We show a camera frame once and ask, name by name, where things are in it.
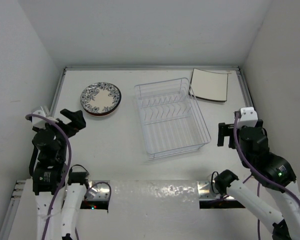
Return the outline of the red floral round plate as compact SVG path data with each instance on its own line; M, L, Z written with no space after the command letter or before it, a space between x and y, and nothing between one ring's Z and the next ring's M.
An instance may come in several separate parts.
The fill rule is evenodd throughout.
M109 117L109 116L111 116L112 114L114 114L115 112L116 112L116 110L114 110L114 111L109 111L109 112L105 112L105 113L92 113L92 112L85 111L85 113L87 113L89 116L96 117L96 118L105 118L105 117Z

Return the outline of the black white speckled plate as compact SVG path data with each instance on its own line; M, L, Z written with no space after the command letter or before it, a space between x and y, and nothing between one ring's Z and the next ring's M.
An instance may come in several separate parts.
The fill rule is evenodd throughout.
M96 82L82 91L79 100L85 111L102 114L116 110L122 100L122 94L112 83Z

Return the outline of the square grey plate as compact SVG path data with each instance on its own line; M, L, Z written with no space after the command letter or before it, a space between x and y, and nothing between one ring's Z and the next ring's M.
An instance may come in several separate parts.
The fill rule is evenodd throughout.
M191 88L196 98L225 103L228 100L227 73L217 73L194 68Z

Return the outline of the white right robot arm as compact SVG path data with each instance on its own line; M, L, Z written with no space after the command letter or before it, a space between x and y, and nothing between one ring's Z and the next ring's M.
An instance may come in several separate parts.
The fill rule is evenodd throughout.
M267 131L258 120L254 126L219 123L217 146L229 137L242 165L257 181L251 191L231 170L212 173L213 194L221 199L233 197L270 232L274 240L300 240L300 192L290 163L271 152Z

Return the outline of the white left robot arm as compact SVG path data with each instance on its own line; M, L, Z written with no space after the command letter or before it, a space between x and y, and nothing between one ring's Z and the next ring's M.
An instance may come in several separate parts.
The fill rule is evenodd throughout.
M73 173L70 138L86 127L81 110L61 110L64 123L45 106L26 115L35 135L28 171L36 203L38 240L74 240L81 202L87 190L87 172Z

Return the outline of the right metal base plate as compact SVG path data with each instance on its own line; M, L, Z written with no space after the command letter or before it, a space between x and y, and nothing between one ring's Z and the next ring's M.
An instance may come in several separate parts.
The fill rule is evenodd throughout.
M221 196L214 187L214 184L214 180L197 181L198 200L200 202L236 201L236 199L232 196Z

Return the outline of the metal base plate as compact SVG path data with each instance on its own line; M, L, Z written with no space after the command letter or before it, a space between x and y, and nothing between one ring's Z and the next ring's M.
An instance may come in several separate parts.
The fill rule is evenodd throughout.
M112 195L112 188L109 180L90 180L84 200L88 202L109 201Z
M198 200L200 202L236 201L236 199L232 196L221 196L214 187L214 184L214 180L197 181Z

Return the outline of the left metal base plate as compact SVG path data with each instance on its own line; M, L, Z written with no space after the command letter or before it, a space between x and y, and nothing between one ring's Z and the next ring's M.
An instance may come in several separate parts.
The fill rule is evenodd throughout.
M112 195L112 188L109 180L90 180L84 200L88 202L109 201Z

